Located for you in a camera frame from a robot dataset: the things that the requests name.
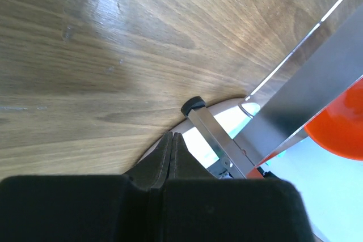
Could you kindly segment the orange bowl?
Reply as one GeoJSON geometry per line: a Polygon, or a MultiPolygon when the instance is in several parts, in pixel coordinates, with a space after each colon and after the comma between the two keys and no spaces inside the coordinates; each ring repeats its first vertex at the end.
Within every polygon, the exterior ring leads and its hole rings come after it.
{"type": "Polygon", "coordinates": [[[362,79],[329,103],[305,131],[325,150],[362,161],[362,79]]]}

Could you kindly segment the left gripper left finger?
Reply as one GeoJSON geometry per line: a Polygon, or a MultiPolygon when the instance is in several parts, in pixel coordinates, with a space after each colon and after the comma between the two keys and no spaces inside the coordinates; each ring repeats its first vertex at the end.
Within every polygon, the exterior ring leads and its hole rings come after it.
{"type": "Polygon", "coordinates": [[[28,175],[1,181],[2,241],[161,241],[172,133],[123,175],[28,175]]]}

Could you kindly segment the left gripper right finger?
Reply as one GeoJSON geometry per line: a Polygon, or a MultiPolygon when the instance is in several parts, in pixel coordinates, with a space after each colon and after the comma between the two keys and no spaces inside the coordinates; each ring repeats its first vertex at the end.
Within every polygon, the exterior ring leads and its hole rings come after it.
{"type": "Polygon", "coordinates": [[[277,179],[216,179],[174,134],[163,241],[313,241],[302,198],[277,179]]]}

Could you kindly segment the metal two-tier dish rack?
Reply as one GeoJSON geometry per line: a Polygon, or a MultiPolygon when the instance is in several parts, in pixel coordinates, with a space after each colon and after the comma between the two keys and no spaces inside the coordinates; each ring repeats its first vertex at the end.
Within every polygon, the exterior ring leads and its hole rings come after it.
{"type": "Polygon", "coordinates": [[[260,177],[259,165],[299,142],[303,128],[362,78],[362,0],[337,0],[239,103],[247,124],[230,137],[199,97],[181,112],[217,155],[218,178],[260,177]]]}

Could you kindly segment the cream and blue plate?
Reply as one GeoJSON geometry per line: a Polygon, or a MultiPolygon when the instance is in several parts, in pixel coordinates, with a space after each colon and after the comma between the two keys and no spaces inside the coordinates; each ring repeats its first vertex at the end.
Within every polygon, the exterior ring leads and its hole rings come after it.
{"type": "MultiPolygon", "coordinates": [[[[258,103],[240,99],[208,107],[233,138],[260,110],[258,103]]],[[[189,120],[171,131],[182,133],[190,153],[215,177],[231,178],[217,155],[189,120]]],[[[362,241],[362,161],[334,155],[318,146],[305,133],[293,144],[261,165],[264,172],[292,183],[300,192],[313,233],[321,241],[362,241]]]]}

